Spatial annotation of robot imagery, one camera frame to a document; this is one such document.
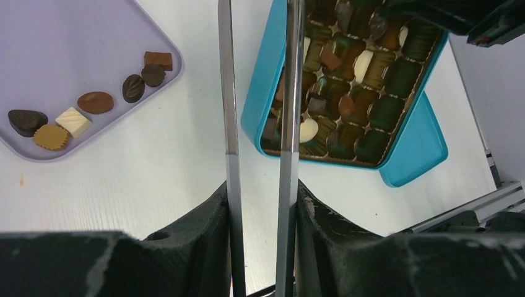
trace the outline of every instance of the blue box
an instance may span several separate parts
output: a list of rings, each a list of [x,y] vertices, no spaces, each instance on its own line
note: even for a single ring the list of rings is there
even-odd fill
[[[241,116],[242,129],[257,150],[264,155],[268,154],[261,147],[261,135],[284,66],[286,15],[287,1],[274,0]],[[448,149],[445,140],[428,98],[423,92],[447,40],[448,35],[445,33],[433,50],[414,101],[383,161],[373,168],[328,162],[325,164],[376,169],[380,171],[387,185],[399,187],[447,158]]]

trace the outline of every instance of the tabletop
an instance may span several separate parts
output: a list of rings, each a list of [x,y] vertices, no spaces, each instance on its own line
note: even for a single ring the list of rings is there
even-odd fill
[[[139,239],[175,221],[225,180],[217,2],[137,0],[181,50],[179,81],[70,157],[31,163],[0,146],[0,231],[123,230]],[[238,118],[271,0],[232,0]],[[380,235],[495,190],[453,53],[426,91],[449,157],[410,184],[380,174],[301,163],[299,177],[328,206]],[[248,293],[275,282],[279,161],[240,130]]]

